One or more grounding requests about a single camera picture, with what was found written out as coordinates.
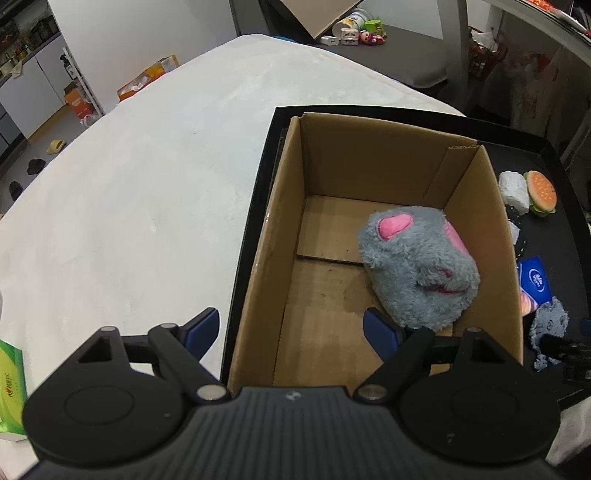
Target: shelf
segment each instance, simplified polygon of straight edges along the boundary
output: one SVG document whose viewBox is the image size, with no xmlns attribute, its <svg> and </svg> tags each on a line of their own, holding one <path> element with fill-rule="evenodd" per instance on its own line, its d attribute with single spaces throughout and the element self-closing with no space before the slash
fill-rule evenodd
<svg viewBox="0 0 591 480">
<path fill-rule="evenodd" d="M 485 2 L 529 23 L 591 66 L 591 39 L 558 20 L 551 13 L 525 0 L 485 0 Z"/>
</svg>

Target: stuffed animal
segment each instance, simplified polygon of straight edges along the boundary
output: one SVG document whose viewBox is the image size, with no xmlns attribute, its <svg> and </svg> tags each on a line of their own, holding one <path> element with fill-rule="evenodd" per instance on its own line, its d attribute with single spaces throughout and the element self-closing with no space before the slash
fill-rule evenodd
<svg viewBox="0 0 591 480">
<path fill-rule="evenodd" d="M 382 45 L 384 43 L 384 37 L 382 35 L 372 32 L 361 32 L 359 39 L 361 43 L 366 45 Z"/>
<path fill-rule="evenodd" d="M 440 210 L 402 207 L 374 213 L 358 241 L 374 291 L 400 325 L 439 331 L 476 297 L 476 262 Z"/>
</svg>

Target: bottle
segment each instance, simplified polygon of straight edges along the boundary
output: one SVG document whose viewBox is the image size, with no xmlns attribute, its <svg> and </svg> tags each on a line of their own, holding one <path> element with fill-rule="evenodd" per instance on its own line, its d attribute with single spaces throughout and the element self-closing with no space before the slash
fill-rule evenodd
<svg viewBox="0 0 591 480">
<path fill-rule="evenodd" d="M 66 69 L 66 72 L 68 72 L 70 78 L 72 80 L 76 80 L 76 72 L 74 71 L 74 67 L 70 63 L 70 60 L 68 60 L 66 57 L 65 53 L 60 57 L 60 60 L 64 63 L 64 68 Z"/>
</svg>

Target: blue gripper pad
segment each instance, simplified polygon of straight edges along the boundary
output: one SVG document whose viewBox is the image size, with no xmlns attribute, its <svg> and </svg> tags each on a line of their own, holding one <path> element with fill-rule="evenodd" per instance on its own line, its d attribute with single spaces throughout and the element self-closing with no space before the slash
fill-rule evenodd
<svg viewBox="0 0 591 480">
<path fill-rule="evenodd" d="M 220 330 L 219 312 L 207 308 L 179 330 L 179 341 L 197 360 L 201 360 L 216 341 Z"/>
<path fill-rule="evenodd" d="M 404 329 L 374 307 L 363 314 L 363 334 L 383 362 L 398 352 L 406 339 Z"/>
</svg>

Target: white cabinet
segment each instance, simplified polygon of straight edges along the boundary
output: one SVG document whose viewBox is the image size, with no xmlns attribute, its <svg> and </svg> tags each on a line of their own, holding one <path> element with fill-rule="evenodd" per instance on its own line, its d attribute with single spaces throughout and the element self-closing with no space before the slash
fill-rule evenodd
<svg viewBox="0 0 591 480">
<path fill-rule="evenodd" d="M 12 121 L 10 115 L 6 113 L 4 116 L 0 117 L 0 135 L 9 145 L 14 142 L 20 134 L 21 131 Z"/>
<path fill-rule="evenodd" d="M 64 101 L 64 88 L 72 81 L 64 68 L 64 63 L 60 60 L 60 57 L 64 54 L 63 48 L 65 46 L 64 37 L 59 36 L 35 55 L 41 70 L 45 73 L 62 105 L 66 104 Z"/>
<path fill-rule="evenodd" d="M 0 103 L 27 138 L 62 107 L 35 59 L 22 66 L 20 77 L 11 77 L 0 87 Z"/>
</svg>

